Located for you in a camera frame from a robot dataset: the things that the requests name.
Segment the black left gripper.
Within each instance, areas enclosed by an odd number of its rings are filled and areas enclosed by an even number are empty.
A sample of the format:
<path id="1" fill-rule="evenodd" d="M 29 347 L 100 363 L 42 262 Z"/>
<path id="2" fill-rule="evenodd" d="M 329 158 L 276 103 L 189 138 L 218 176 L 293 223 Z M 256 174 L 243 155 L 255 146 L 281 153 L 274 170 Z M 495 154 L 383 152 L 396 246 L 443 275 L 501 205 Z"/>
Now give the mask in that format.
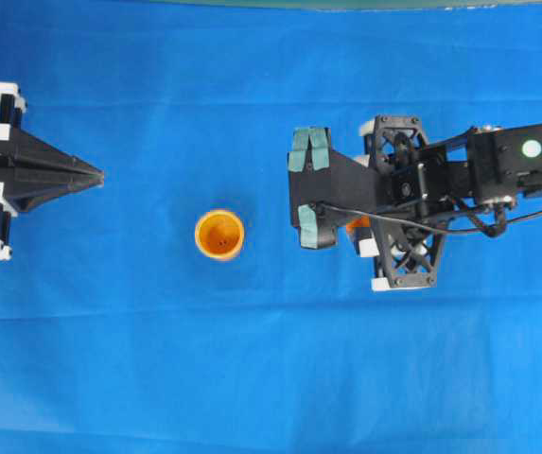
<path id="1" fill-rule="evenodd" d="M 0 82 L 0 156 L 36 169 L 0 169 L 0 260 L 9 260 L 9 227 L 18 212 L 103 185 L 104 172 L 21 130 L 26 101 L 19 85 Z"/>

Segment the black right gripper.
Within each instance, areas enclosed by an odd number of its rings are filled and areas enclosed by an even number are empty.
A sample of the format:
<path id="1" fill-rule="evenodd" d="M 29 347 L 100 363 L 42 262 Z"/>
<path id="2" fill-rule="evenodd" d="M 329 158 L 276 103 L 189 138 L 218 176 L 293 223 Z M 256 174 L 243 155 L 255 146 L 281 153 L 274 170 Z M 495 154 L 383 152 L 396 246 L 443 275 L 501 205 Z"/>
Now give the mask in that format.
<path id="1" fill-rule="evenodd" d="M 418 149 L 428 144 L 414 116 L 379 115 L 359 128 L 364 154 L 351 158 L 335 151 L 330 129 L 298 128 L 288 153 L 289 202 L 296 208 L 300 246 L 309 250 L 333 247 L 340 225 L 329 211 L 310 203 L 327 202 L 341 208 L 376 208 L 377 173 L 389 201 L 374 210 L 369 228 L 348 235 L 361 258 L 371 258 L 373 291 L 414 290 L 436 286 L 446 236 L 444 221 L 431 222 L 443 205 L 429 201 L 424 183 L 426 164 Z"/>

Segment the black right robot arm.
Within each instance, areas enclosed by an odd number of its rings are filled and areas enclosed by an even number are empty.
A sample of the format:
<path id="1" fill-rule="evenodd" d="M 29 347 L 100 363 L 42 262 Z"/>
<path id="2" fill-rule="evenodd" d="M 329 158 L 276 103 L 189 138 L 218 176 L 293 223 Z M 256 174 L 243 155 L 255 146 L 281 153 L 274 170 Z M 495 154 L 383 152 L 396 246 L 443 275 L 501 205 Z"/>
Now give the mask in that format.
<path id="1" fill-rule="evenodd" d="M 336 151 L 323 127 L 295 130 L 288 153 L 290 222 L 308 250 L 333 247 L 339 229 L 374 261 L 375 291 L 431 288 L 457 218 L 501 236 L 519 197 L 542 198 L 542 124 L 472 127 L 429 141 L 414 116 L 360 127 L 364 151 Z"/>

